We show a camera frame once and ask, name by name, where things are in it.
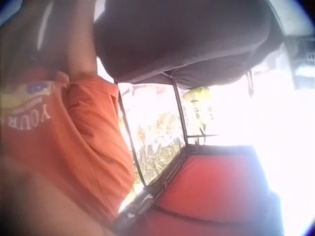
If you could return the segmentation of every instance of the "rickshaw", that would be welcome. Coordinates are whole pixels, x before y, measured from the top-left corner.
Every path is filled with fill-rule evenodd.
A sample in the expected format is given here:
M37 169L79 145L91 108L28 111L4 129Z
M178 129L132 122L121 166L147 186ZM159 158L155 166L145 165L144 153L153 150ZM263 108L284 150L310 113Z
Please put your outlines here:
M302 67L314 69L312 23L295 8L293 32L284 24L292 12L281 10L285 3L270 2L106 0L95 22L96 50L114 82L130 84L121 91L121 118L143 185L113 224L118 235L284 235L280 199L270 190L254 147L215 145L211 138L220 134L207 131L207 118L212 119L209 87L246 78L248 96L253 96L253 77L261 72L255 68L279 48L288 55L294 87L314 87L314 78L301 72ZM54 44L62 54L65 8L70 4L53 6L41 53ZM267 61L269 67L274 63ZM129 124L124 93L150 86L173 93L171 100L163 99L176 110L176 130L181 133L170 138L176 149L167 165L153 163L156 175L146 177L146 163L140 159L141 151L148 150L135 148L137 130ZM193 132L188 129L191 120L197 127ZM157 152L158 147L151 148Z

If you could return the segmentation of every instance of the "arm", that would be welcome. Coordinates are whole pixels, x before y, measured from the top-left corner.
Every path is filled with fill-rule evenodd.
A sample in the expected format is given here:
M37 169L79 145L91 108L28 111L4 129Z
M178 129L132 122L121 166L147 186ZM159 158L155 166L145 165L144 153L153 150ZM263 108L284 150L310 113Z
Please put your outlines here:
M70 80L97 75L94 46L95 0L77 0L68 40L68 69Z

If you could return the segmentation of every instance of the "person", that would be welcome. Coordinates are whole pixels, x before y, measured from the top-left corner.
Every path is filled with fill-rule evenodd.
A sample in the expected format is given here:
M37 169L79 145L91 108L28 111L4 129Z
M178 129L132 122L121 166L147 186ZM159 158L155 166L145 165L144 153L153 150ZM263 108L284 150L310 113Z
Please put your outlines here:
M95 1L74 1L68 75L22 60L1 88L1 205L27 235L110 235L134 182L118 87L97 75Z

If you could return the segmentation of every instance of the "orange t-shirt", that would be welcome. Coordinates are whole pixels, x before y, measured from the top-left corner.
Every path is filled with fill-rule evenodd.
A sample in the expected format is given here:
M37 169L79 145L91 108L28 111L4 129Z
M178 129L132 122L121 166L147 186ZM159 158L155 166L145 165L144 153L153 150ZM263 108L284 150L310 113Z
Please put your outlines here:
M99 76L69 83L28 70L1 94L4 152L39 173L97 220L110 223L134 182L119 129L118 87Z

